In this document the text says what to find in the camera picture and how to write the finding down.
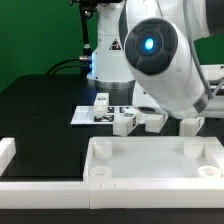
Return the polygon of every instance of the white plastic piece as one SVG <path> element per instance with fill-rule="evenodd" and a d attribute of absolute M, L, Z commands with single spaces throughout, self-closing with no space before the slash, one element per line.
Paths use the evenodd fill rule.
<path fill-rule="evenodd" d="M 107 115 L 107 109 L 109 106 L 109 93 L 97 93 L 94 102 L 94 116 L 96 118 L 102 118 Z"/>
<path fill-rule="evenodd" d="M 180 136 L 196 136 L 205 122 L 204 117 L 186 118 L 180 122 Z"/>
<path fill-rule="evenodd" d="M 90 170 L 90 176 L 94 178 L 112 177 L 112 170 L 107 166 L 96 166 Z"/>
<path fill-rule="evenodd" d="M 199 159 L 203 156 L 204 143 L 191 139 L 184 143 L 184 155 L 188 158 Z"/>
<path fill-rule="evenodd" d="M 94 156 L 98 159 L 110 159 L 113 155 L 113 145 L 109 140 L 95 141 L 93 146 Z"/>
<path fill-rule="evenodd" d="M 0 141 L 0 176 L 16 154 L 14 138 L 3 138 Z"/>
<path fill-rule="evenodd" d="M 159 133 L 168 119 L 168 115 L 150 114 L 145 121 L 145 131 Z"/>
<path fill-rule="evenodd" d="M 214 166 L 202 166 L 198 169 L 198 177 L 202 178 L 221 178 L 222 171 Z"/>
<path fill-rule="evenodd" d="M 128 136 L 139 124 L 141 112 L 134 108 L 129 108 L 116 118 L 113 122 L 113 134 Z"/>

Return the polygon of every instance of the black object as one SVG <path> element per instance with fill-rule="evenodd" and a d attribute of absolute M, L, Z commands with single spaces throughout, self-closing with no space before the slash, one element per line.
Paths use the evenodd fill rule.
<path fill-rule="evenodd" d="M 145 48 L 145 41 L 151 39 L 153 47 Z M 128 35 L 125 54 L 129 63 L 146 75 L 165 71 L 176 53 L 177 33 L 168 22 L 148 19 L 139 23 Z"/>
<path fill-rule="evenodd" d="M 224 32 L 223 11 L 223 0 L 206 0 L 207 23 L 210 35 Z"/>

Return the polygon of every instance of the white container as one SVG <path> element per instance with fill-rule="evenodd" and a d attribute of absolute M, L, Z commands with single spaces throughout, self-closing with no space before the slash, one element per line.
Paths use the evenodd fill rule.
<path fill-rule="evenodd" d="M 113 156 L 94 156 L 94 142 L 109 140 Z M 189 158 L 184 145 L 203 143 L 203 155 Z M 224 207 L 222 178 L 198 178 L 203 166 L 224 171 L 224 150 L 216 138 L 95 137 L 90 139 L 84 169 L 90 208 L 212 208 Z M 108 178 L 93 177 L 97 166 L 111 169 Z"/>

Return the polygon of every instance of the white block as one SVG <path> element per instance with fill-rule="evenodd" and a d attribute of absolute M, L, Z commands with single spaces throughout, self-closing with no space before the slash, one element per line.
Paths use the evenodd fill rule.
<path fill-rule="evenodd" d="M 113 122 L 113 134 L 119 136 L 127 136 L 132 132 L 141 119 L 142 113 L 134 108 L 129 108 L 117 117 Z"/>
<path fill-rule="evenodd" d="M 102 118 L 107 115 L 109 106 L 109 93 L 97 93 L 94 102 L 94 116 Z"/>
<path fill-rule="evenodd" d="M 3 138 L 0 141 L 0 176 L 16 154 L 14 138 Z"/>
<path fill-rule="evenodd" d="M 196 136 L 204 122 L 204 117 L 183 119 L 180 122 L 179 136 Z"/>
<path fill-rule="evenodd" d="M 145 131 L 159 133 L 168 119 L 168 115 L 150 114 L 145 121 Z"/>

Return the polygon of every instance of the black cable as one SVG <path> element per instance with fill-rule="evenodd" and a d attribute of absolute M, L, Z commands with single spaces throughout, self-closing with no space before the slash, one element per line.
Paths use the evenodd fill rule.
<path fill-rule="evenodd" d="M 68 69 L 68 68 L 82 68 L 82 66 L 63 66 L 55 69 L 51 74 L 54 75 L 56 72 L 62 70 L 62 69 Z"/>
<path fill-rule="evenodd" d="M 51 72 L 53 72 L 55 69 L 57 69 L 59 66 L 61 65 L 64 65 L 64 64 L 67 64 L 69 62 L 72 62 L 72 61 L 79 61 L 79 58 L 69 58 L 69 59 L 66 59 L 64 61 L 61 61 L 57 64 L 55 64 L 54 66 L 52 66 L 47 72 L 46 72 L 46 75 L 50 75 Z"/>

